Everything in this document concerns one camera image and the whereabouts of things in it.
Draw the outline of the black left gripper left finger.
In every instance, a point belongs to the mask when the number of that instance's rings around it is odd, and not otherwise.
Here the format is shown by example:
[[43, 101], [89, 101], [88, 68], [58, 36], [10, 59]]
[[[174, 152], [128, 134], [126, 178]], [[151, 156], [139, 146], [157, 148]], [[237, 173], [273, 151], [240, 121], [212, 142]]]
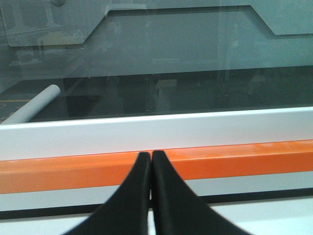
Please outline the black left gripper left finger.
[[147, 235], [151, 159], [140, 152], [117, 191], [67, 235]]

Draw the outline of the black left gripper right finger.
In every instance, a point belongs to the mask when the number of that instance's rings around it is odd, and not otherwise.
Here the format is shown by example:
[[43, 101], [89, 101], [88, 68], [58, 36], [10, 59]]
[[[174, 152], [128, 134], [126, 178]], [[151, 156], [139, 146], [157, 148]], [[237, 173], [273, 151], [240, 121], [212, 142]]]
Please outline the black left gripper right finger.
[[246, 235], [181, 179], [164, 151], [152, 155], [152, 203], [158, 235]]

